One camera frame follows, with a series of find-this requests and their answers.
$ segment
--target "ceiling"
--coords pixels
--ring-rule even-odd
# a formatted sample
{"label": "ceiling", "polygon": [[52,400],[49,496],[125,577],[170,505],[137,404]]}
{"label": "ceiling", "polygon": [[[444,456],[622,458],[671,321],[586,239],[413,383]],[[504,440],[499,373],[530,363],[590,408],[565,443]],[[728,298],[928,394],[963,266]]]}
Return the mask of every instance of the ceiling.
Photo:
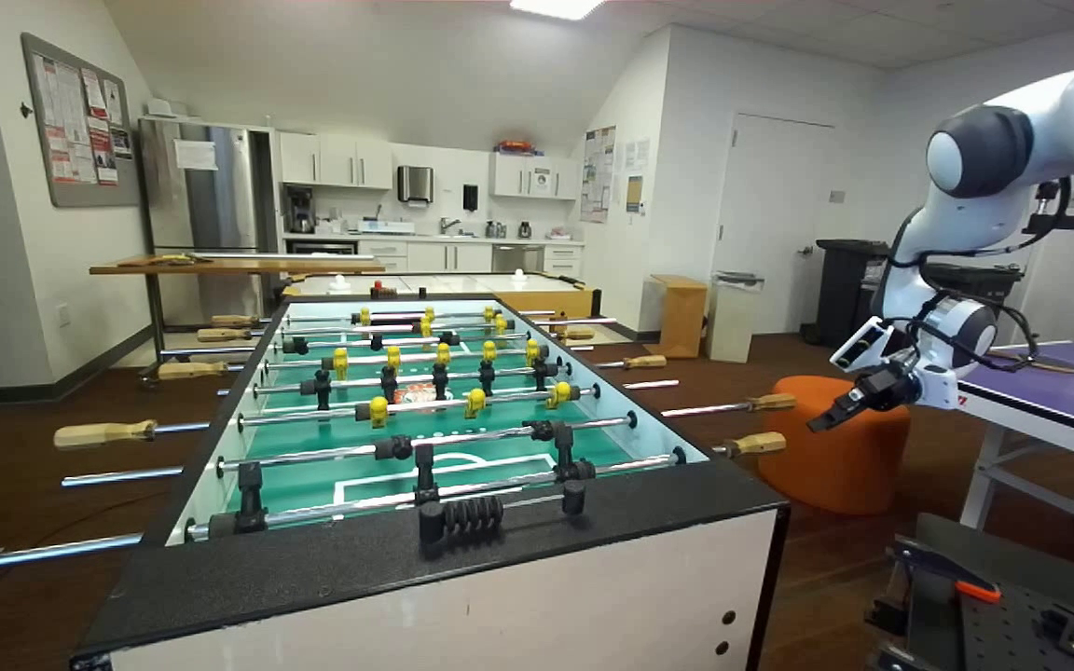
{"label": "ceiling", "polygon": [[917,66],[1074,30],[1074,0],[651,0],[667,24],[760,46]]}
{"label": "ceiling", "polygon": [[157,97],[207,120],[565,151],[637,46],[679,24],[881,72],[1074,30],[1074,0],[103,0]]}

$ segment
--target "bulletin board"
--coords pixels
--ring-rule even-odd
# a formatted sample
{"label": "bulletin board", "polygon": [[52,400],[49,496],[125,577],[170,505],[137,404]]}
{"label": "bulletin board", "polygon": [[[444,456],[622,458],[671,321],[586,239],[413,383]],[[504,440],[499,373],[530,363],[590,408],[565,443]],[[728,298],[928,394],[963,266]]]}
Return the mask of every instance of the bulletin board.
{"label": "bulletin board", "polygon": [[606,220],[612,205],[612,159],[615,159],[615,128],[586,129],[582,158],[582,216],[591,224]]}
{"label": "bulletin board", "polygon": [[33,35],[23,35],[23,66],[52,205],[137,205],[137,158],[124,80]]}

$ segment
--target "orange chair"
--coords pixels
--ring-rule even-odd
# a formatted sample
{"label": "orange chair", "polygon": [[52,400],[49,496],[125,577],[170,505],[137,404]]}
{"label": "orange chair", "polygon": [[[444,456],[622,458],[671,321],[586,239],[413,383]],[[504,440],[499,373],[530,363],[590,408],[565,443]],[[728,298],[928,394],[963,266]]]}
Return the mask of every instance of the orange chair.
{"label": "orange chair", "polygon": [[788,436],[788,451],[760,456],[760,477],[788,499],[831,516],[875,516],[892,506],[908,412],[863,412],[831,431],[809,431],[850,379],[783,377],[775,394],[794,394],[794,412],[763,413],[769,431]]}

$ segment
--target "countertop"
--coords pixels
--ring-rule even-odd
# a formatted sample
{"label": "countertop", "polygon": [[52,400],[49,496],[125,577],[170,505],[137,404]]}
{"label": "countertop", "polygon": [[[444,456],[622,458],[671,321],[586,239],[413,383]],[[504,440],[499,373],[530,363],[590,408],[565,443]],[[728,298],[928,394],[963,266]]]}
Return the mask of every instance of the countertop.
{"label": "countertop", "polygon": [[407,246],[582,246],[577,239],[478,239],[478,235],[284,235],[284,243],[297,239],[349,239],[349,243],[407,243]]}

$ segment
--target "black trash can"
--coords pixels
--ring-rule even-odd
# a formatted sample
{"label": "black trash can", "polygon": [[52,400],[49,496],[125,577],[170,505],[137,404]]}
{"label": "black trash can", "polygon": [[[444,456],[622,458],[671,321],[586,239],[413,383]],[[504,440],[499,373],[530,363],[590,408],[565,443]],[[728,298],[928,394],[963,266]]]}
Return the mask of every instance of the black trash can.
{"label": "black trash can", "polygon": [[825,250],[820,310],[802,335],[815,348],[838,348],[870,321],[863,267],[883,262],[888,246],[875,239],[820,239],[815,246]]}

